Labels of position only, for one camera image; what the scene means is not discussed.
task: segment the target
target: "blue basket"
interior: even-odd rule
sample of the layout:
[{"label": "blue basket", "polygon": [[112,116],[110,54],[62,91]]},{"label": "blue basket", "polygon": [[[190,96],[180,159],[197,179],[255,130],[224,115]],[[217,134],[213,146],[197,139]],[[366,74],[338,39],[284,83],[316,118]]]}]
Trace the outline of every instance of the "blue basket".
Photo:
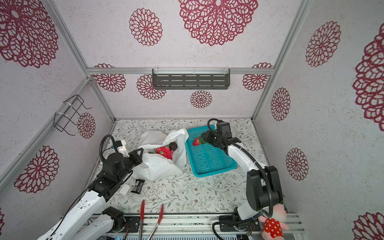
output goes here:
[{"label": "blue basket", "polygon": [[237,163],[225,152],[209,143],[193,146],[195,138],[208,130],[207,126],[196,127],[188,130],[189,138],[185,143],[187,153],[192,166],[192,172],[196,177],[206,177],[235,169]]}]

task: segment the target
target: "leaf print table surface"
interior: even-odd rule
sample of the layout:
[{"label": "leaf print table surface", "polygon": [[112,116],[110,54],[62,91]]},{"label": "leaf print table surface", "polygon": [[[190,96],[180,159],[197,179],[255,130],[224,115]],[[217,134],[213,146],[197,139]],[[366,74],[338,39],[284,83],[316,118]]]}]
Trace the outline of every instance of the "leaf print table surface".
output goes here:
[{"label": "leaf print table surface", "polygon": [[[168,134],[180,128],[191,129],[207,125],[208,119],[164,119],[164,120],[120,120],[113,130],[116,140],[125,140],[127,150],[138,147],[140,136],[148,129]],[[250,119],[227,119],[234,136],[238,137],[245,148],[256,160],[266,164],[259,140]],[[104,152],[107,157],[113,150]],[[99,164],[96,174],[101,170]],[[234,170],[208,177],[196,177],[191,169],[189,158],[181,175],[159,181],[146,181],[141,194],[129,192],[115,195],[102,210],[109,206],[125,213],[139,212],[142,200],[145,200],[145,212],[159,212],[164,204],[165,212],[231,212],[234,207],[245,201],[246,173],[237,167]],[[136,180],[129,179],[127,184],[134,186]]]}]

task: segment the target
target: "pink stuffed animal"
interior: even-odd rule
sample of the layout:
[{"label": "pink stuffed animal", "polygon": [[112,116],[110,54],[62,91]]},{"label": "pink stuffed animal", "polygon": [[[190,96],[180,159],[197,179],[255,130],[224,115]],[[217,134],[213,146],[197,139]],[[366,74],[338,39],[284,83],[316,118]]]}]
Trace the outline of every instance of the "pink stuffed animal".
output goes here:
[{"label": "pink stuffed animal", "polygon": [[277,204],[273,207],[272,218],[260,216],[258,219],[264,223],[263,239],[284,240],[281,229],[289,230],[289,227],[284,223],[287,220],[287,214],[285,213],[283,205]]}]

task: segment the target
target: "white plastic bag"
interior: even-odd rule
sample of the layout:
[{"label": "white plastic bag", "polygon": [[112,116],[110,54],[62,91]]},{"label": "white plastic bag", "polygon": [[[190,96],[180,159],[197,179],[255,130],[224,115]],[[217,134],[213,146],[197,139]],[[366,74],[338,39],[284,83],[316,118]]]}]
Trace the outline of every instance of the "white plastic bag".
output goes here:
[{"label": "white plastic bag", "polygon": [[[156,181],[168,176],[180,175],[187,162],[185,152],[185,142],[189,135],[185,128],[178,131],[171,131],[168,135],[156,131],[148,130],[141,135],[139,148],[143,148],[142,163],[133,168],[136,178]],[[148,153],[148,150],[164,147],[171,142],[176,142],[177,149],[172,154],[172,160],[160,154]]]}]

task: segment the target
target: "brown round object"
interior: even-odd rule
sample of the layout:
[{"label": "brown round object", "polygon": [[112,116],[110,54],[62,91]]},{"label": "brown round object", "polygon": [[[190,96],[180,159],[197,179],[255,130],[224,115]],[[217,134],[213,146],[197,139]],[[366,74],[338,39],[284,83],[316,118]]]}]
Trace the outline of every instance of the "brown round object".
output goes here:
[{"label": "brown round object", "polygon": [[177,149],[177,144],[176,144],[176,142],[171,142],[171,143],[169,144],[169,149],[172,150],[172,151],[176,151],[176,149]]}]

